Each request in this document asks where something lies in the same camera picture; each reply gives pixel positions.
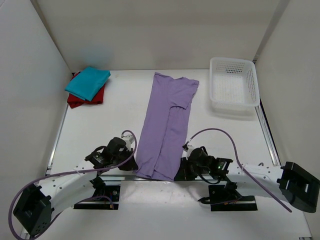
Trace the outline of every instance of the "white plastic basket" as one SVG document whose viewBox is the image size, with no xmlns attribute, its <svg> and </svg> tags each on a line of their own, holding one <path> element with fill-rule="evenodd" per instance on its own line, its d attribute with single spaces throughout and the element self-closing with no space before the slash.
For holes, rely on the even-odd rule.
<svg viewBox="0 0 320 240">
<path fill-rule="evenodd" d="M 252 61 L 213 57 L 209 77 L 213 107 L 247 111 L 259 105 L 257 73 Z"/>
</svg>

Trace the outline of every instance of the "folded teal cloth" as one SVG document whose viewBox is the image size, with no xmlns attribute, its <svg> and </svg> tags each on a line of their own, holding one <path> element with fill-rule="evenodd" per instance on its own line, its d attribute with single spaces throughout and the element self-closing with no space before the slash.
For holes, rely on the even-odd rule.
<svg viewBox="0 0 320 240">
<path fill-rule="evenodd" d="M 82 100 L 92 101 L 109 77 L 110 71 L 88 66 L 73 78 L 64 90 Z"/>
</svg>

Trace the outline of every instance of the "stack of folded cloth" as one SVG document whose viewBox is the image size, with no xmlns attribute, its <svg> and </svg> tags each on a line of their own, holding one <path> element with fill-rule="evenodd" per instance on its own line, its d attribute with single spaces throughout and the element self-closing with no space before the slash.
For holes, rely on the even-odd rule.
<svg viewBox="0 0 320 240">
<path fill-rule="evenodd" d="M 76 108 L 82 104 L 102 104 L 104 102 L 105 83 L 110 71 L 87 67 L 73 76 L 64 90 L 69 92 L 67 103 Z"/>
</svg>

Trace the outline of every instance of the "white tabletop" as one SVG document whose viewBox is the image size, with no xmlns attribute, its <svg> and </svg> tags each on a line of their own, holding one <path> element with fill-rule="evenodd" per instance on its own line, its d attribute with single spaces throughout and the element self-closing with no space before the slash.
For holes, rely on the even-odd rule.
<svg viewBox="0 0 320 240">
<path fill-rule="evenodd" d="M 123 130 L 132 130 L 137 139 L 143 127 L 151 93 L 154 70 L 111 71 L 102 105 L 83 105 L 68 109 L 53 159 L 52 173 L 72 170 L 96 147 L 107 145 Z M 272 166 L 271 156 L 255 110 L 251 115 L 231 116 L 216 112 L 209 99 L 208 70 L 158 70 L 173 78 L 187 77 L 200 82 L 191 105 L 188 138 L 204 128 L 221 128 L 234 139 L 242 163 Z M 205 146 L 215 157 L 235 159 L 230 140 L 221 132 L 208 131 L 197 136 L 192 145 Z M 107 175 L 129 175 L 113 169 Z M 40 239 L 298 239 L 310 237 L 302 212 L 292 207 L 287 213 L 270 198 L 257 198 L 255 212 L 210 212 L 199 206 L 197 197 L 208 186 L 198 182 L 190 191 L 177 183 L 123 181 L 118 211 L 73 210 L 63 212 L 59 220 Z M 160 202 L 153 202 L 154 193 L 146 189 L 164 189 L 158 192 Z M 133 188 L 136 197 L 124 193 Z M 183 201 L 172 200 L 172 194 L 185 196 Z"/>
</svg>

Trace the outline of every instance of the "purple fabric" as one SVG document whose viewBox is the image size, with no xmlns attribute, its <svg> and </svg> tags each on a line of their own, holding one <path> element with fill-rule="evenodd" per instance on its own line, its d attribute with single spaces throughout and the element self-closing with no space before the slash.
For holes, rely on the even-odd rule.
<svg viewBox="0 0 320 240">
<path fill-rule="evenodd" d="M 136 153 L 136 175 L 173 181 L 186 141 L 192 98 L 199 81 L 154 74 Z"/>
</svg>

